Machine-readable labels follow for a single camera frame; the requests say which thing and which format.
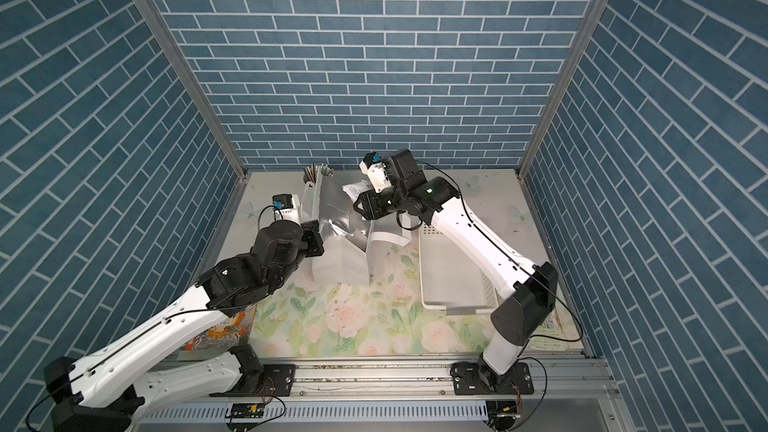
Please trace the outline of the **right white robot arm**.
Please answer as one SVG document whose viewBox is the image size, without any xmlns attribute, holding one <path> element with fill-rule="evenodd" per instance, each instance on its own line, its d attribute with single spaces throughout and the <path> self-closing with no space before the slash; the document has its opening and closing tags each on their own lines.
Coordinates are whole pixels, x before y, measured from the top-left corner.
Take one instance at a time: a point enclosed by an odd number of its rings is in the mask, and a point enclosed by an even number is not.
<svg viewBox="0 0 768 432">
<path fill-rule="evenodd" d="M 455 180 L 446 173 L 429 179 L 424 166 L 408 149 L 366 154 L 359 168 L 372 187 L 358 195 L 353 208 L 369 221 L 403 213 L 419 218 L 465 253 L 501 298 L 490 315 L 494 334 L 485 350 L 476 362 L 451 367 L 455 393 L 530 394 L 529 369 L 519 360 L 560 300 L 558 271 L 509 246 L 471 211 Z"/>
</svg>

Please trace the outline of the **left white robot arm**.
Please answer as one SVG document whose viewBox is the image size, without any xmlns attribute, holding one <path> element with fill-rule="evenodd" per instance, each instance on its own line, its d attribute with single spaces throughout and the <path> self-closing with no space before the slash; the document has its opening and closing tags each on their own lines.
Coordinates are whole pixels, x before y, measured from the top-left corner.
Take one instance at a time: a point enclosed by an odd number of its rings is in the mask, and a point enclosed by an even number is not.
<svg viewBox="0 0 768 432">
<path fill-rule="evenodd" d="M 179 298 L 115 342 L 44 369 L 55 431 L 127 431 L 148 414 L 212 394 L 266 394 L 274 387 L 249 345 L 204 362 L 154 371 L 182 345 L 272 295 L 307 257 L 324 252 L 317 221 L 280 219 L 247 253 L 218 262 Z"/>
</svg>

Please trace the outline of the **white insulated delivery bag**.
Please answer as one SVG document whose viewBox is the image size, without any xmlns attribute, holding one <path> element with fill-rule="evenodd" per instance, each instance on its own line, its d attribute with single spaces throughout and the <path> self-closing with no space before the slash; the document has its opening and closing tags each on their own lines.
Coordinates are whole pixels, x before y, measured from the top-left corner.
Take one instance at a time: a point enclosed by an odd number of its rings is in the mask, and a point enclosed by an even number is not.
<svg viewBox="0 0 768 432">
<path fill-rule="evenodd" d="M 300 218 L 318 220 L 323 239 L 324 254 L 310 260 L 313 278 L 321 285 L 367 285 L 375 247 L 385 243 L 404 247 L 412 240 L 413 233 L 398 226 L 392 215 L 368 221 L 353 209 L 342 186 L 361 180 L 369 182 L 343 173 L 304 185 Z"/>
</svg>

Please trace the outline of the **white ice pack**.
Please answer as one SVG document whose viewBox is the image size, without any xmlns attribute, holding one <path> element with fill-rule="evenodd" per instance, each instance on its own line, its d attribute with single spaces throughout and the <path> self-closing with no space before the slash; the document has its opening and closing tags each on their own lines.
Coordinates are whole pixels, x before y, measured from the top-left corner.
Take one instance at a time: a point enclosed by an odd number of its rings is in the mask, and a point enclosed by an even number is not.
<svg viewBox="0 0 768 432">
<path fill-rule="evenodd" d="M 372 186 L 367 180 L 361 180 L 359 182 L 349 183 L 342 186 L 342 190 L 346 193 L 352 202 L 355 202 L 362 193 L 371 189 Z"/>
</svg>

